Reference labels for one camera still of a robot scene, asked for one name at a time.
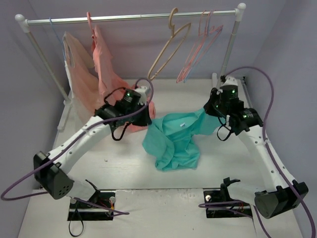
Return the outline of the teal t shirt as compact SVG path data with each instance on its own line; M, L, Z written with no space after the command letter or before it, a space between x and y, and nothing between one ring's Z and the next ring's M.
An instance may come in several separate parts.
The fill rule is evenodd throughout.
M220 123L203 108L188 113L171 113L154 119L143 140L143 148L155 157L157 170L166 172L195 169L200 158L194 135L211 135Z

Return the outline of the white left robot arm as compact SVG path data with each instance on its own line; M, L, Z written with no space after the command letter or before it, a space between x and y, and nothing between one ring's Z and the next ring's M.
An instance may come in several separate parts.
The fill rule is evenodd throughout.
M124 125L148 126L148 88L127 89L114 105L105 102L86 124L62 145L48 153L38 152L33 157L34 176L37 182L58 200L65 196L79 198L88 208L97 206L100 192L89 182L68 176L79 159L107 136Z

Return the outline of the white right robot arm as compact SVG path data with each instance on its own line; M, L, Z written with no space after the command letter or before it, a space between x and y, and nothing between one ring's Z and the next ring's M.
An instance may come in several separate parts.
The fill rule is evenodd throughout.
M263 135L264 124L257 111L245 108L238 98L236 85L213 88L204 105L206 114L225 119L229 134L235 134L246 146L263 178L263 186L251 186L239 179L225 178L220 185L219 198L224 204L241 200L254 205L266 219L287 212L300 204L309 189L297 182L287 171Z

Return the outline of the salmon pink t shirt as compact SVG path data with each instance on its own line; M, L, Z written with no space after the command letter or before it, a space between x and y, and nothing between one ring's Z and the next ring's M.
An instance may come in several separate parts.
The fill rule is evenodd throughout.
M92 53L93 53L93 61L95 64L95 71L98 74L99 77L99 93L102 99L106 95L108 95L111 91L114 89L117 89L119 87L125 87L127 89L134 88L134 85L132 87L123 79L121 79L113 70L112 67L112 54L108 49L108 46L106 45L101 31L98 26L95 26L94 28L90 27L92 31ZM117 90L114 92L107 101L114 105L117 100L122 99L124 94L123 90ZM154 102L150 102L149 104L149 113L150 118L154 119L156 116L156 109ZM147 127L141 127L136 125L130 125L128 126L129 132L137 132L141 130L145 130Z

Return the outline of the pale peach t shirt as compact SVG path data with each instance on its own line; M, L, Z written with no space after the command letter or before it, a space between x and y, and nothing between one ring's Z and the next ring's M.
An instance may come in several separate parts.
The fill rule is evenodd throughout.
M62 43L72 105L77 118L86 123L94 115L95 109L103 104L99 95L99 80L90 72L95 68L95 64L79 40L69 32L64 33Z

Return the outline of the beige plastic hanger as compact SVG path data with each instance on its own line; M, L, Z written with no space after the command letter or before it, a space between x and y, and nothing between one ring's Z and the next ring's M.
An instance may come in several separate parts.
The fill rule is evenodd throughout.
M175 7L169 14L168 28L170 36L148 71L147 78L150 81L153 81L167 66L189 35L191 29L190 22L185 23L179 28L175 27L173 19L176 13L178 13L178 8Z

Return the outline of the pink hanger holding shirt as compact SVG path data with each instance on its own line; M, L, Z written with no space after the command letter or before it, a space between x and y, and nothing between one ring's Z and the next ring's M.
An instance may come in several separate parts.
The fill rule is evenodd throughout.
M92 39L94 40L94 42L96 42L96 35L95 35L95 30L92 26L91 14L87 11L86 15L87 15L88 24L92 33Z

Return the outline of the blue hanger holding shirt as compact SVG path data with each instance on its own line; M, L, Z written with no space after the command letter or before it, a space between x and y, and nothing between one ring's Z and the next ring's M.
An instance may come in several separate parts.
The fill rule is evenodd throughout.
M51 26L51 29L53 30L58 42L60 43L61 45L61 49L62 49L62 54L63 54L63 59L65 60L66 57L65 57L65 49L64 49L64 44L63 44L63 40L59 37L59 35L57 34L55 28L54 28L54 25L53 25L53 22L52 22L52 18L50 17L49 18L49 21L50 21L50 26Z

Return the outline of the white metal clothes rack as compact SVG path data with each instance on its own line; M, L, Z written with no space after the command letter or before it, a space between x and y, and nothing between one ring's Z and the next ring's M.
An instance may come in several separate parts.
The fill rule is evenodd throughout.
M229 58L232 52L232 48L235 42L236 34L239 29L240 22L242 21L244 11L246 9L245 3L240 3L234 10L223 10L219 11L216 10L213 12L214 16L218 15L234 15L235 22L233 25L233 29L230 35L229 43L227 46L227 50L224 56L224 60L222 63L221 71L219 73L220 76L224 75L226 72L226 68L229 62ZM113 22L113 21L132 21L132 20L143 20L143 19L160 19L160 18L168 18L170 16L169 13L156 13L156 14L135 14L135 15L116 15L116 16L97 16L92 17L93 22ZM57 129L64 130L66 126L66 122L69 117L70 109L71 109L71 100L69 95L66 93L62 85L60 84L59 80L57 79L55 73L53 72L52 67L50 66L48 60L46 59L42 49L40 48L38 42L36 41L35 37L33 36L30 27L31 26L42 26L42 25L49 25L53 23L57 24L74 24L74 23L84 23L88 21L87 17L75 17L75 18L58 18L58 19L40 19L40 20L28 20L22 14L15 15L15 21L19 24L22 31L26 34L29 38L33 48L39 55L41 61L43 62L45 68L47 69L49 75L51 76L52 80L58 87L60 93L64 98L64 109L62 112L62 116L59 120L59 124Z

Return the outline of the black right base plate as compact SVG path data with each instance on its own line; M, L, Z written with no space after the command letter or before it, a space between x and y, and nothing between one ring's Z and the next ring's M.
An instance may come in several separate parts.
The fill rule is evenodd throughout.
M248 217L253 218L251 207L248 203L226 203L230 199L222 197L219 189L204 190L204 204L202 208L205 209L205 214L208 219L220 219L220 218L241 218Z

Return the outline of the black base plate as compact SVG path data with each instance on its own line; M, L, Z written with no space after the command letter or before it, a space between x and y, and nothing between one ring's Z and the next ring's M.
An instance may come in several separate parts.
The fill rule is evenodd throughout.
M114 209L115 201L115 191L102 191L97 204ZM113 219L113 212L74 199L70 201L68 221L112 221Z
M241 218L248 217L253 218L251 207L248 203L226 203L230 199L222 197L219 189L204 190L204 204L202 208L205 209L205 214L208 219L220 219L220 218Z

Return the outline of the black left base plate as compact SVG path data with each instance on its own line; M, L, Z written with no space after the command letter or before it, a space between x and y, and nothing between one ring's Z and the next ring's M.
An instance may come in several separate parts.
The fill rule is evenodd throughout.
M115 201L115 191L102 191L97 204L114 209ZM74 199L70 201L68 221L112 221L113 219L113 212Z

